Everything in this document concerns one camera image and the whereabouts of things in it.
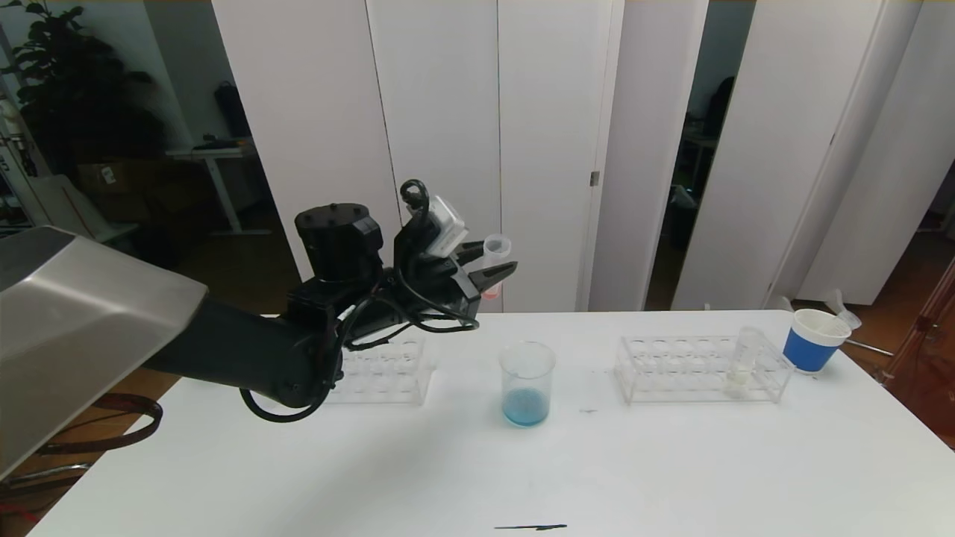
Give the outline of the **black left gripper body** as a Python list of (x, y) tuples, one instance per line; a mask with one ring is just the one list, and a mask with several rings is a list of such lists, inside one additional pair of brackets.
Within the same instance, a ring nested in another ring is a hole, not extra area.
[(468, 273), (457, 265), (456, 251), (448, 257), (397, 251), (397, 304), (406, 319), (423, 322), (424, 313), (436, 310), (432, 304), (472, 318), (477, 301)]

